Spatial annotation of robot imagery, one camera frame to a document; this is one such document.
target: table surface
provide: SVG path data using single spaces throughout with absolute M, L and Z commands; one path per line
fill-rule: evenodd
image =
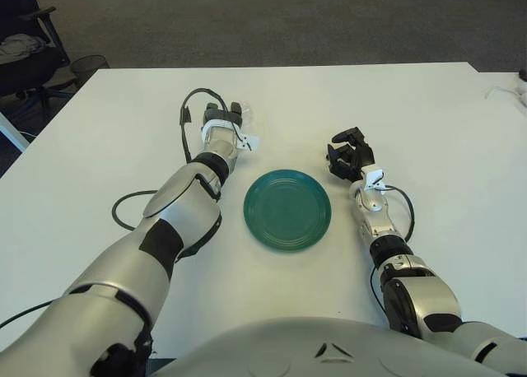
M 240 156 L 222 190 L 221 229 L 175 269 L 153 333 L 156 356 L 182 356 L 229 328 L 268 318 L 386 325 L 368 285 L 372 263 L 357 238 L 349 185 L 324 159 L 330 138 L 353 126 L 366 135 L 386 183 L 412 198 L 409 245 L 451 286 L 464 319 L 525 335 L 527 118 L 512 95 L 484 99 L 491 86 L 514 82 L 513 74 L 480 74 L 467 63 L 99 71 L 0 179 L 0 320 L 60 296 L 126 234 L 111 219 L 114 201 L 157 189 L 184 164 L 179 107 L 205 86 L 250 104 L 261 145 Z M 193 153 L 208 101 L 190 103 Z M 329 195 L 331 225 L 304 252 L 273 252 L 245 225 L 246 191 L 275 169 L 304 171 Z M 404 203 L 388 197 L 405 232 Z M 146 202 L 130 200 L 119 214 L 136 223 Z M 0 348 L 37 315 L 5 327 Z

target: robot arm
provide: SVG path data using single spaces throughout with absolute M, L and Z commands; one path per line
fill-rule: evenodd
M 332 142 L 347 142 L 338 149 L 328 145 L 329 170 L 352 181 L 353 216 L 379 274 L 389 326 L 499 372 L 527 375 L 527 343 L 486 323 L 464 323 L 452 290 L 397 231 L 389 218 L 383 170 L 360 130 L 347 130 Z
M 197 253 L 222 222 L 221 187 L 246 139 L 239 107 L 208 106 L 203 151 L 152 197 L 137 228 L 0 354 L 0 375 L 144 375 L 175 261 Z

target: green plate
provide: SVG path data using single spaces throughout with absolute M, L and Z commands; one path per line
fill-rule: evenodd
M 309 175 L 276 170 L 258 178 L 245 195 L 245 222 L 260 242 L 298 251 L 322 238 L 331 221 L 328 195 Z

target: office chair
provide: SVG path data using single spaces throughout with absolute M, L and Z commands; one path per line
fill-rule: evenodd
M 25 100 L 13 116 L 23 114 L 40 102 L 44 120 L 47 121 L 50 119 L 49 97 L 69 99 L 73 96 L 73 93 L 61 90 L 72 85 L 74 79 L 61 85 L 44 87 L 59 68 L 66 67 L 70 63 L 49 17 L 55 9 L 55 7 L 41 9 L 36 0 L 0 0 L 0 42 L 10 35 L 26 34 L 40 37 L 47 43 L 44 50 L 28 58 L 0 64 L 0 97 L 16 95 L 21 100 Z M 44 25 L 47 34 L 40 26 L 40 22 Z M 0 123 L 0 128 L 5 133 L 3 130 L 6 130 L 6 126 L 2 124 Z

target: black trash can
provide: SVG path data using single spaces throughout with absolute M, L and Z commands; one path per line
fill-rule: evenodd
M 106 58 L 100 54 L 92 54 L 90 56 L 85 56 L 84 58 L 79 58 L 74 61 L 70 66 L 73 74 L 75 74 L 76 85 L 81 87 L 84 85 L 88 79 L 91 78 L 93 74 L 100 68 L 110 68 Z

